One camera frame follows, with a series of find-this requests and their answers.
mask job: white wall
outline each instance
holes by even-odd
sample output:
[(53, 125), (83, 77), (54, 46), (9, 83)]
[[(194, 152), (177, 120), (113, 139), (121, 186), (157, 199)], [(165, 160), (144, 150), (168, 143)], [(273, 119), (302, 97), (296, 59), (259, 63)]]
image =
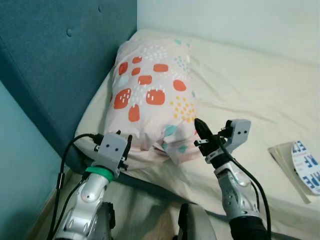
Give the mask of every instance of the white wall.
[(319, 60), (318, 0), (138, 0), (138, 28)]
[(0, 240), (26, 238), (59, 170), (59, 155), (0, 81)]

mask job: book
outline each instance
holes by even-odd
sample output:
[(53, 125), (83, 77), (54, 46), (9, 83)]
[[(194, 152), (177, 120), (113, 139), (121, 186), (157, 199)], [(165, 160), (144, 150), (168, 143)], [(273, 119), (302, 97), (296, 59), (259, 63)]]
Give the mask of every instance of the book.
[(270, 147), (268, 151), (304, 203), (320, 198), (320, 164), (301, 141), (283, 143)]

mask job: green ring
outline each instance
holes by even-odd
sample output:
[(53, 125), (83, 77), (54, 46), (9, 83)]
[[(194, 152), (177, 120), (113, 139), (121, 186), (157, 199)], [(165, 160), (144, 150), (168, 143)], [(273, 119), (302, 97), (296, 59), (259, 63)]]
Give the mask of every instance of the green ring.
[(113, 173), (106, 168), (102, 168), (98, 166), (89, 166), (86, 168), (85, 171), (93, 174), (99, 174), (105, 177), (106, 179), (108, 179), (109, 182), (112, 182), (112, 180), (114, 179)]

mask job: mattress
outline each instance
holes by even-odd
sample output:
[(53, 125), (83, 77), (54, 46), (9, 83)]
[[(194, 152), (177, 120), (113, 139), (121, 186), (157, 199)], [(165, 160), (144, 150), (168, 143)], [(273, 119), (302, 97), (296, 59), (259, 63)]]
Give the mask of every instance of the mattress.
[[(302, 141), (320, 159), (318, 66), (241, 47), (142, 29), (133, 38), (174, 37), (192, 45), (191, 77), (197, 98), (197, 117), (213, 133), (228, 119), (248, 119), (245, 144), (233, 156), (261, 183), (271, 211), (272, 231), (303, 240), (320, 237), (320, 201), (305, 204), (268, 148)], [(86, 109), (75, 135), (103, 133), (111, 95), (110, 74)], [(80, 139), (77, 147), (92, 158), (93, 145)], [(125, 172), (160, 186), (207, 211), (224, 215), (221, 189), (214, 169), (199, 157), (175, 165)]]

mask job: teal wall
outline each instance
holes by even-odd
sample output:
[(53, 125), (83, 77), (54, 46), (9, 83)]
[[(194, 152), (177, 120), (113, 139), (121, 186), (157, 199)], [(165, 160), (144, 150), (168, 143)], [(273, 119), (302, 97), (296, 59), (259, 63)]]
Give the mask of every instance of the teal wall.
[(56, 185), (60, 157), (0, 81), (0, 240), (23, 240)]

